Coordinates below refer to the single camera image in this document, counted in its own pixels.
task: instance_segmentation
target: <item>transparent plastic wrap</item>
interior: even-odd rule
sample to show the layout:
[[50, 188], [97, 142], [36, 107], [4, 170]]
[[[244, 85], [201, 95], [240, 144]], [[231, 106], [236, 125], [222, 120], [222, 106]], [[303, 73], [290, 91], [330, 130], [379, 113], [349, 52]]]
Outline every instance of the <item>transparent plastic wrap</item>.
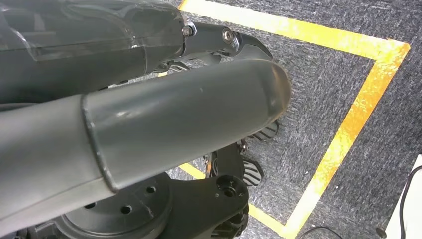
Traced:
[[88, 93], [183, 51], [183, 18], [142, 0], [2, 0], [0, 104]]
[[137, 47], [180, 47], [183, 44], [182, 16], [174, 7], [162, 2], [2, 2], [0, 51], [26, 49], [36, 61]]

